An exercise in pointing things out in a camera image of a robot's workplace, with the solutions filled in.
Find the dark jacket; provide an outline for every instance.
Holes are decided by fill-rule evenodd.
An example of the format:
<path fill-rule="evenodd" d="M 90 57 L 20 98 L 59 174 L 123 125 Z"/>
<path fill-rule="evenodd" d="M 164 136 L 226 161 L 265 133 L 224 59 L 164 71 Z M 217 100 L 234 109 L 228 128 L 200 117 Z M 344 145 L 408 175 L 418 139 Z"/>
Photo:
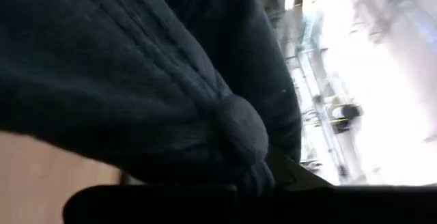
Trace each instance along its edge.
<path fill-rule="evenodd" d="M 0 0 L 0 129 L 149 182 L 272 188 L 300 112 L 258 0 Z"/>

